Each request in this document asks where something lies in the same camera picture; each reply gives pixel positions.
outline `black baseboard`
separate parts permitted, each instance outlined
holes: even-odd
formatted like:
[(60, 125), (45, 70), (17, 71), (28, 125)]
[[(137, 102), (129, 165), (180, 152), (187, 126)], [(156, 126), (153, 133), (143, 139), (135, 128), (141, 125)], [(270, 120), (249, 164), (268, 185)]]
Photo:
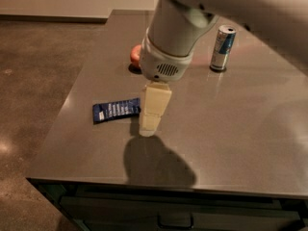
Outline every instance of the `black baseboard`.
[(105, 24), (107, 22), (107, 19), (108, 18), (96, 18), (96, 17), (69, 17), (69, 16), (0, 14), (0, 20), (7, 20), (7, 21), (101, 23), (101, 24)]

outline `concrete floor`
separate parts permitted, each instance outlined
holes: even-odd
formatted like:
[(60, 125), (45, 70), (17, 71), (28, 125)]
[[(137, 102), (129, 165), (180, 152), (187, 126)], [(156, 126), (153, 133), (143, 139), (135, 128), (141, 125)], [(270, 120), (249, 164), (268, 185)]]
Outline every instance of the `concrete floor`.
[(0, 21), (0, 231), (77, 230), (24, 175), (103, 27)]

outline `energy drink can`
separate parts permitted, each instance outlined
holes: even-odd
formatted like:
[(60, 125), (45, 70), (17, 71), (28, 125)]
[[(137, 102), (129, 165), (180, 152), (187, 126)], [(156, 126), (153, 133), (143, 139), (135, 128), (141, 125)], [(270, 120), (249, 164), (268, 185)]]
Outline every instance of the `energy drink can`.
[(218, 36), (210, 65), (213, 71), (222, 72), (226, 70), (236, 33), (235, 28), (229, 25), (222, 25), (218, 28)]

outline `blue wrapper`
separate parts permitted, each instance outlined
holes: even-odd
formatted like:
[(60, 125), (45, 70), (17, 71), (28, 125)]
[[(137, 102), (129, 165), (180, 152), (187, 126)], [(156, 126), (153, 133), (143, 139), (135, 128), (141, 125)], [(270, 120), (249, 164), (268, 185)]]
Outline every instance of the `blue wrapper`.
[(130, 116), (138, 116), (140, 108), (140, 99), (134, 98), (110, 103), (94, 104), (93, 121), (100, 123), (108, 120), (122, 119)]

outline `black drawer handle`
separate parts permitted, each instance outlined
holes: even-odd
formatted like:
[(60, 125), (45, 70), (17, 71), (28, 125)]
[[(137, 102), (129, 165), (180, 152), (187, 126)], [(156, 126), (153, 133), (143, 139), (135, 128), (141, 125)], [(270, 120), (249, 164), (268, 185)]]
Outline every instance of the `black drawer handle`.
[(193, 229), (193, 215), (191, 215), (191, 223), (189, 226), (171, 226), (171, 225), (164, 225), (161, 221), (161, 216), (157, 216), (157, 224), (161, 229), (169, 229), (169, 230), (191, 230)]

